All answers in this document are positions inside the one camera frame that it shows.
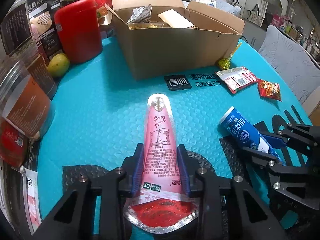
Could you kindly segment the yellow waffle snack bag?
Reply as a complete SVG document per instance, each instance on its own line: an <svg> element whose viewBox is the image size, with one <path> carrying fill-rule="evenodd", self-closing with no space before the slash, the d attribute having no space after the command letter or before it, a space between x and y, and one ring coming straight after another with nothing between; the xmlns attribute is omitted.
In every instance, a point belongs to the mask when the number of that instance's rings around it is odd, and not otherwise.
<svg viewBox="0 0 320 240"><path fill-rule="evenodd" d="M140 23L128 23L128 28L133 29L153 29L153 28L168 28L169 26L164 22L140 22Z"/></svg>

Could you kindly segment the small red snack packet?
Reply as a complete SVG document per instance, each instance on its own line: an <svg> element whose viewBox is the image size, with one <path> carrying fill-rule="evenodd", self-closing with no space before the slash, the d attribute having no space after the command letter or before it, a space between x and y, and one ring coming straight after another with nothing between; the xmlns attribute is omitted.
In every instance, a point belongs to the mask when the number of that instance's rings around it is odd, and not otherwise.
<svg viewBox="0 0 320 240"><path fill-rule="evenodd" d="M281 101L280 85L278 83L258 79L258 92L263 98Z"/></svg>

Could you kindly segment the yellow green fruit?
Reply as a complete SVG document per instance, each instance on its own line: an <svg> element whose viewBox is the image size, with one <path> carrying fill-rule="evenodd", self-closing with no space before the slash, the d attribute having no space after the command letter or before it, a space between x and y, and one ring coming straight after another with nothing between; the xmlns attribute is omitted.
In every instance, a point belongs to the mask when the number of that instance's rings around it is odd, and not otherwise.
<svg viewBox="0 0 320 240"><path fill-rule="evenodd" d="M55 55L47 66L48 72L52 77L62 77L69 69L70 61L66 54L59 53Z"/></svg>

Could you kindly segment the dark label tall jar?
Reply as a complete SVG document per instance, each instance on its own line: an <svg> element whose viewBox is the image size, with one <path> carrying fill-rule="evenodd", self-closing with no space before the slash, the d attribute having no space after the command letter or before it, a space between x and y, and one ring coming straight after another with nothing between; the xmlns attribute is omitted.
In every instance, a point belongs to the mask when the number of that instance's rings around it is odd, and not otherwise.
<svg viewBox="0 0 320 240"><path fill-rule="evenodd" d="M28 14L27 0L16 0L1 22L1 39L8 57L18 59L36 45Z"/></svg>

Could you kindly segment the silver foil snack bag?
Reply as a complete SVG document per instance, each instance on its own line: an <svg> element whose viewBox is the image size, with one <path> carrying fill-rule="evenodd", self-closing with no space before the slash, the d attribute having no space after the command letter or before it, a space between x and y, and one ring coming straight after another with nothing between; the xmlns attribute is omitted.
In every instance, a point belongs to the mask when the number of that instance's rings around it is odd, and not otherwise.
<svg viewBox="0 0 320 240"><path fill-rule="evenodd" d="M151 19L152 5L138 7L132 10L132 15L127 24L131 23L148 23Z"/></svg>

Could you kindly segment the red label dark-lid jar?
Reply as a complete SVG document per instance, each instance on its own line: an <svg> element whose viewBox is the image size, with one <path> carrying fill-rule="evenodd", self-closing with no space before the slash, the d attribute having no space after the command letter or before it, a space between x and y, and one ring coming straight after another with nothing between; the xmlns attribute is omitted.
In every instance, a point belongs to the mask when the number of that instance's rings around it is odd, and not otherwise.
<svg viewBox="0 0 320 240"><path fill-rule="evenodd" d="M7 164L19 168L26 157L28 138L4 119L1 122L1 158Z"/></svg>

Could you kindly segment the blue tube package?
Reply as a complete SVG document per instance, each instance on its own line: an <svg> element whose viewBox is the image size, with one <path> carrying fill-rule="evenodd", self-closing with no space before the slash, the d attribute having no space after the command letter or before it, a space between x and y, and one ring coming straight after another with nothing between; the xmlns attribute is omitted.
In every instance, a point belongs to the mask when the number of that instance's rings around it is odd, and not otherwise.
<svg viewBox="0 0 320 240"><path fill-rule="evenodd" d="M278 161L282 161L265 137L233 106L220 119L219 125L236 140L239 146L273 155Z"/></svg>

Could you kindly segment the grey covered chair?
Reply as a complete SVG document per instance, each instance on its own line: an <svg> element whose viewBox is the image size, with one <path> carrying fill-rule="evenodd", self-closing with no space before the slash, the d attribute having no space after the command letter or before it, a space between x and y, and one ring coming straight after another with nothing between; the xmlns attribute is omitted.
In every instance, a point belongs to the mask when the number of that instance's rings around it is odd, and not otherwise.
<svg viewBox="0 0 320 240"><path fill-rule="evenodd" d="M319 69L302 46L269 25L258 53L274 68L300 103L319 87Z"/></svg>
<svg viewBox="0 0 320 240"><path fill-rule="evenodd" d="M217 9L223 10L229 14L232 14L236 17L240 16L241 8L239 6L232 6L231 4L223 1L223 0L216 0L216 7Z"/></svg>

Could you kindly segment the gold paper box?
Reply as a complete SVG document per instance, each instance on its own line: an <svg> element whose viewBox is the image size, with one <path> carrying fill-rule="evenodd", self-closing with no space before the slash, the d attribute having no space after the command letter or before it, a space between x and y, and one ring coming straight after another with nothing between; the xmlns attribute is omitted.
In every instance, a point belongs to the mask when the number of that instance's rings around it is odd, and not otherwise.
<svg viewBox="0 0 320 240"><path fill-rule="evenodd" d="M187 29L194 26L188 19L173 9L158 14L158 17L171 28Z"/></svg>

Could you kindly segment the open cardboard box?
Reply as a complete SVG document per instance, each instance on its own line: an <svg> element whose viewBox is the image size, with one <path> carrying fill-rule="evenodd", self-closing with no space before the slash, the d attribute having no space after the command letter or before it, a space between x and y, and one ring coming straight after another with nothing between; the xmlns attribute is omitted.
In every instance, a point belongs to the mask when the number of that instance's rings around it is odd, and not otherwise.
<svg viewBox="0 0 320 240"><path fill-rule="evenodd" d="M136 80L200 67L229 57L243 33L242 19L209 5L182 0L112 0L112 21L127 65ZM151 23L180 14L192 26L131 29L127 21L138 7L152 6Z"/></svg>

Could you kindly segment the brown cardboard box on floor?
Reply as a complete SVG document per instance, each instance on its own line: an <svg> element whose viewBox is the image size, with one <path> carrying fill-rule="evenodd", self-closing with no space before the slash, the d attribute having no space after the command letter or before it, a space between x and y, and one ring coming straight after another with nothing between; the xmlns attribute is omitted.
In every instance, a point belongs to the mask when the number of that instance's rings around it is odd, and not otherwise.
<svg viewBox="0 0 320 240"><path fill-rule="evenodd" d="M317 87L302 104L312 124L320 126L320 87Z"/></svg>

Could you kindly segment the red white flat packet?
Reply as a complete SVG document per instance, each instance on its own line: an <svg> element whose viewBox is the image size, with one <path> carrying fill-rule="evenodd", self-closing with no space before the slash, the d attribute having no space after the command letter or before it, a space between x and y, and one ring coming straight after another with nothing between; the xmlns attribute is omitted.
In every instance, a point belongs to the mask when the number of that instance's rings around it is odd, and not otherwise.
<svg viewBox="0 0 320 240"><path fill-rule="evenodd" d="M258 78L246 67L220 70L217 76L227 85L232 94L258 82Z"/></svg>

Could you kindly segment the near grey covered chair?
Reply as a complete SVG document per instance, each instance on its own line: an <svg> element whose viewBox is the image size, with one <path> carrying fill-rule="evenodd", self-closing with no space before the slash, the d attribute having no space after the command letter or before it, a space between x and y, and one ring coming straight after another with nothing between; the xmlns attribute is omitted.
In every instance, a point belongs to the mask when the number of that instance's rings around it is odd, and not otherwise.
<svg viewBox="0 0 320 240"><path fill-rule="evenodd" d="M302 46L269 25L258 53L274 68L300 103L319 87L319 69Z"/></svg>

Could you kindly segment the green lollipop yellow stick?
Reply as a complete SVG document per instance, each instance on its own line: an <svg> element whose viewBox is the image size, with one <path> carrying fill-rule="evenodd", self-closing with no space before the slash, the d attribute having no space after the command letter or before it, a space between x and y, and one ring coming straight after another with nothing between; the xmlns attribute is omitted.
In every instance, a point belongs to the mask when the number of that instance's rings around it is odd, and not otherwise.
<svg viewBox="0 0 320 240"><path fill-rule="evenodd" d="M240 48L240 46L242 45L242 43L240 42L236 48L230 53L229 57L220 59L218 61L218 67L221 70L228 70L231 66L231 58L233 57L234 53Z"/></svg>

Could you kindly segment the pink cone pouch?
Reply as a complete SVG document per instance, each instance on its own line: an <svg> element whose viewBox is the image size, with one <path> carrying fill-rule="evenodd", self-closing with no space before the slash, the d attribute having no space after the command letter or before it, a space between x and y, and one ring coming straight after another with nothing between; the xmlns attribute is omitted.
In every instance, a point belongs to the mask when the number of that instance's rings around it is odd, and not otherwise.
<svg viewBox="0 0 320 240"><path fill-rule="evenodd" d="M199 200L190 199L182 187L170 101L164 94L152 94L146 111L141 185L126 200L124 217L146 232L165 234L198 215Z"/></svg>

